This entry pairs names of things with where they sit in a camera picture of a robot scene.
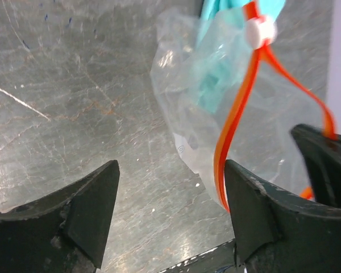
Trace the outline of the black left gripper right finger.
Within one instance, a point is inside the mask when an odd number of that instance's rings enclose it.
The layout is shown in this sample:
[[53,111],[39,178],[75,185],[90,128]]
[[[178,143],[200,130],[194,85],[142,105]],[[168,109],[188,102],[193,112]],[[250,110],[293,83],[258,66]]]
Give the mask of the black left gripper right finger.
[[341,272],[341,209],[296,196],[226,161],[236,256],[247,272]]

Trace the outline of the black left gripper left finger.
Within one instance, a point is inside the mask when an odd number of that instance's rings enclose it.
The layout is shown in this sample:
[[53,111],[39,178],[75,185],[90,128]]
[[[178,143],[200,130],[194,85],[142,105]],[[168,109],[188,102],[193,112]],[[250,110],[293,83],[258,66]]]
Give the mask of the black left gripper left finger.
[[40,199],[0,212],[0,272],[101,268],[120,170],[111,160]]

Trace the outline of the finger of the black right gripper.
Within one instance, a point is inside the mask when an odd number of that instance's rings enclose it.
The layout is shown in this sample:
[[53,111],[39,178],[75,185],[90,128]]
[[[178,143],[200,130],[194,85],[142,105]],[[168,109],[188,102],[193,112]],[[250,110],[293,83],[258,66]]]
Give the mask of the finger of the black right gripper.
[[305,124],[294,126],[290,133],[304,159],[314,200],[341,209],[341,135],[331,140]]

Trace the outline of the clear zip top bag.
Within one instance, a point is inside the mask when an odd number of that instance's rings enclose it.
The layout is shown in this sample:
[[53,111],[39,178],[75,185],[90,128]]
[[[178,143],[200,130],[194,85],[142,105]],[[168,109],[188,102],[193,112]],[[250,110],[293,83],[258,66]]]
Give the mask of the clear zip top bag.
[[[155,97],[181,160],[222,208],[228,208],[223,174],[228,159],[311,200],[310,181],[290,131],[303,123],[336,139],[332,112],[273,53],[277,19],[260,11],[259,1],[239,11],[243,27],[226,19],[232,10],[220,11],[200,44],[200,15],[178,7],[159,15],[151,68]],[[221,61],[230,64],[230,77],[236,80],[227,81],[218,110],[210,113],[197,104],[199,91]]]

